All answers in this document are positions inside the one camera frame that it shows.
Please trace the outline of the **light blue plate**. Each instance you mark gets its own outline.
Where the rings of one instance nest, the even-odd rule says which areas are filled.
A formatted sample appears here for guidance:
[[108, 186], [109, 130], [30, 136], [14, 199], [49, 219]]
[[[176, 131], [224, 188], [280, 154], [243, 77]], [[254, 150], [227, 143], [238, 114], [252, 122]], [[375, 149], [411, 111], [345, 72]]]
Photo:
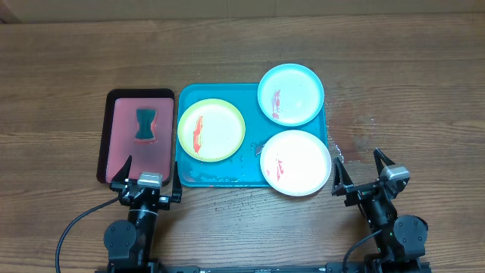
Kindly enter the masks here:
[[297, 127], [314, 119], [324, 104], [315, 72], [300, 64], [280, 64], [261, 79], [257, 92], [263, 114], [276, 124]]

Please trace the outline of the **white pink plate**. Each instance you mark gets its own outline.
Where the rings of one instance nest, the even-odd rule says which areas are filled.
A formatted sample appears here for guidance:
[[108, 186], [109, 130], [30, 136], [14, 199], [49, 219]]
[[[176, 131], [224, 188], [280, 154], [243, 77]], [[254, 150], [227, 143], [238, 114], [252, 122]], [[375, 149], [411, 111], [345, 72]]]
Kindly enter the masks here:
[[319, 191], [332, 169], [328, 148], [315, 135], [285, 130], [271, 137], [260, 156], [264, 179], [287, 196], [307, 196]]

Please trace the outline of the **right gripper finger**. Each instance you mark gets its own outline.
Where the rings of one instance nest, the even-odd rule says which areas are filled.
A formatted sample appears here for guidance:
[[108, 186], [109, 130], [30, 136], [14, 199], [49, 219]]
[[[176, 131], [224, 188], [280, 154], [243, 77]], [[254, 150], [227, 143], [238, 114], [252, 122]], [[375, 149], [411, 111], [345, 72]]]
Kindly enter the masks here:
[[354, 183], [348, 175], [343, 163], [338, 157], [333, 159], [334, 179], [333, 179], [333, 196], [346, 195], [353, 187]]
[[396, 163], [378, 148], [374, 150], [373, 154], [378, 175], [380, 177], [391, 177], [393, 175], [393, 167]]

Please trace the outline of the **dark green sponge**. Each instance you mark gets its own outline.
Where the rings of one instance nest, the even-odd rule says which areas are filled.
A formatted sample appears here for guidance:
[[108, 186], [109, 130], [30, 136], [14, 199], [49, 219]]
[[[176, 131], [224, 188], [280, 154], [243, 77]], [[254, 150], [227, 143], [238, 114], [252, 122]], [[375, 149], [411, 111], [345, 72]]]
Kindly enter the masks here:
[[152, 123], [156, 118], [156, 114], [157, 111], [154, 109], [144, 108], [136, 110], [136, 119], [138, 123], [136, 138], [138, 140], [149, 141], [155, 138]]

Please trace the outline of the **yellow-green plate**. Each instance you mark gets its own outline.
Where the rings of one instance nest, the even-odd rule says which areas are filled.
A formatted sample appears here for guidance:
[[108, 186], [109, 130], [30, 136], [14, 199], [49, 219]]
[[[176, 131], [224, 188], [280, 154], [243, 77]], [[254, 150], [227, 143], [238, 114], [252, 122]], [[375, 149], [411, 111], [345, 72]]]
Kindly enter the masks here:
[[242, 145], [246, 124], [240, 111], [222, 99], [203, 99], [182, 114], [177, 138], [183, 151], [201, 162], [219, 162]]

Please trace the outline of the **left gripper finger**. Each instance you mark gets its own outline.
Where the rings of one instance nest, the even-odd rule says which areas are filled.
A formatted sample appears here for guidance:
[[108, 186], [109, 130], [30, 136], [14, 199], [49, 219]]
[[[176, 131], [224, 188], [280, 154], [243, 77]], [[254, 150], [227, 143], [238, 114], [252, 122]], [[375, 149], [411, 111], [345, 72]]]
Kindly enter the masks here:
[[172, 197], [181, 197], [183, 194], [183, 188], [180, 182], [180, 177], [178, 173], [178, 164], [174, 162], [174, 176], [172, 180]]
[[124, 183], [125, 180], [129, 178], [131, 164], [132, 164], [132, 156], [129, 155], [124, 165], [121, 167], [121, 169], [116, 173], [115, 176], [113, 176], [113, 178], [111, 179], [111, 182]]

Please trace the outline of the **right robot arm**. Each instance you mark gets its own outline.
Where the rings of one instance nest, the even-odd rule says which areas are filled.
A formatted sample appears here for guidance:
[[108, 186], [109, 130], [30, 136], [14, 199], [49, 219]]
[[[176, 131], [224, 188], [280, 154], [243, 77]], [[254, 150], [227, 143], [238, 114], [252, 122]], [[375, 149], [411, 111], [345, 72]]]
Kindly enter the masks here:
[[[371, 233], [355, 243], [341, 263], [334, 263], [337, 272], [430, 272], [425, 255], [428, 224], [415, 215], [398, 215], [392, 200], [407, 186], [410, 173], [402, 165], [388, 158], [380, 149], [374, 150], [377, 169], [375, 181], [355, 185], [339, 158], [335, 168], [334, 196], [344, 196], [347, 207], [358, 206]], [[378, 252], [368, 254], [362, 262], [350, 262], [352, 252], [366, 241], [375, 240]]]

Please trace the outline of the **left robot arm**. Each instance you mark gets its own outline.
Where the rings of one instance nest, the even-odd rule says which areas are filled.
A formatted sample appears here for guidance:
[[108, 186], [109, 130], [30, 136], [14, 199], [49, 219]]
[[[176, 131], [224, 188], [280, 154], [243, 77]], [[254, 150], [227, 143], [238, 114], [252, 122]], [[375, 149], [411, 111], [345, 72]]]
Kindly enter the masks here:
[[117, 201], [129, 208], [126, 220], [110, 224], [103, 240], [108, 250], [106, 272], [167, 272], [157, 259], [151, 259], [152, 244], [160, 210], [168, 211], [172, 203], [182, 199], [183, 188], [178, 176], [174, 176], [172, 193], [160, 194], [162, 175], [143, 172], [137, 179], [129, 177], [132, 158], [110, 183], [110, 189], [118, 193]]

